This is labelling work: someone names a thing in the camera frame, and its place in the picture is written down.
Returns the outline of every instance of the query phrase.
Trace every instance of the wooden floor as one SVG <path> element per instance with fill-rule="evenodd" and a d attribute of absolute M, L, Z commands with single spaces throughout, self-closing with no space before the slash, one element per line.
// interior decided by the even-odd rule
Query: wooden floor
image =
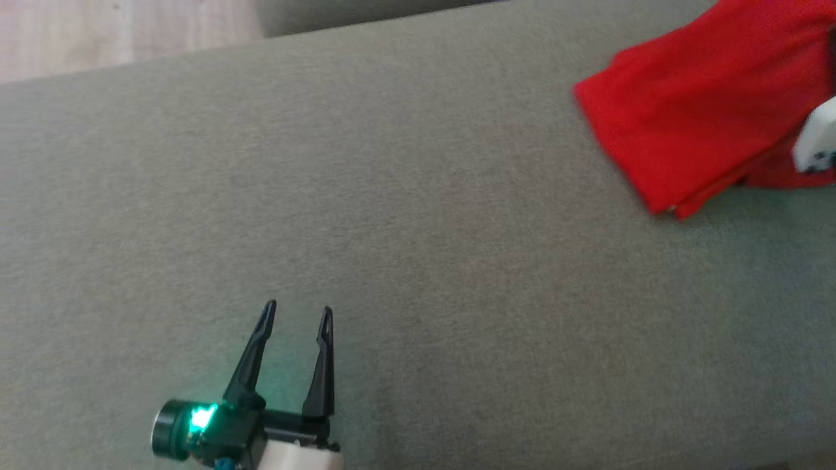
<path fill-rule="evenodd" d="M 248 43 L 255 0 L 0 0 L 0 84 Z"/>

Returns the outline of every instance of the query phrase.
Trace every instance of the white plastic object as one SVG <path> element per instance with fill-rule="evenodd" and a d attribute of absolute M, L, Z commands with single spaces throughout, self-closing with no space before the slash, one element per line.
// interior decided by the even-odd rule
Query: white plastic object
<path fill-rule="evenodd" d="M 268 441 L 258 470 L 342 470 L 343 454 Z"/>
<path fill-rule="evenodd" d="M 825 171 L 836 165 L 836 98 L 816 108 L 793 147 L 799 173 Z"/>

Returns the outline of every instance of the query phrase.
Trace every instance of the gray fabric surface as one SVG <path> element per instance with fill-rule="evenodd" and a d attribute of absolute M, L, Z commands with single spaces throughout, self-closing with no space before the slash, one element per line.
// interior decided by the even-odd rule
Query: gray fabric surface
<path fill-rule="evenodd" d="M 256 0 L 268 37 L 400 18 L 490 0 Z"/>
<path fill-rule="evenodd" d="M 649 217 L 570 86 L 711 2 L 493 4 L 0 87 L 5 468 L 175 468 L 263 303 L 348 468 L 741 468 L 836 432 L 836 192 Z"/>

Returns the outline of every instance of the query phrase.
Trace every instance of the folded red fabric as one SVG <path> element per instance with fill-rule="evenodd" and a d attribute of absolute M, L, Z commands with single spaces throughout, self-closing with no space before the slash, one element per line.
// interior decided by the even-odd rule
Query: folded red fabric
<path fill-rule="evenodd" d="M 684 218 L 730 185 L 833 184 L 795 171 L 804 121 L 833 97 L 834 0 L 721 0 L 575 86 L 601 146 L 653 213 Z"/>

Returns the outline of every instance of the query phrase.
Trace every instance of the red cloth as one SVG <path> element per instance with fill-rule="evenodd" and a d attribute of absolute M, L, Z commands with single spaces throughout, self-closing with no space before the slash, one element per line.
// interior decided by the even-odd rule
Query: red cloth
<path fill-rule="evenodd" d="M 834 0 L 721 0 L 575 86 L 604 150 L 653 213 L 685 218 L 732 184 L 833 184 L 792 148 L 833 97 Z"/>

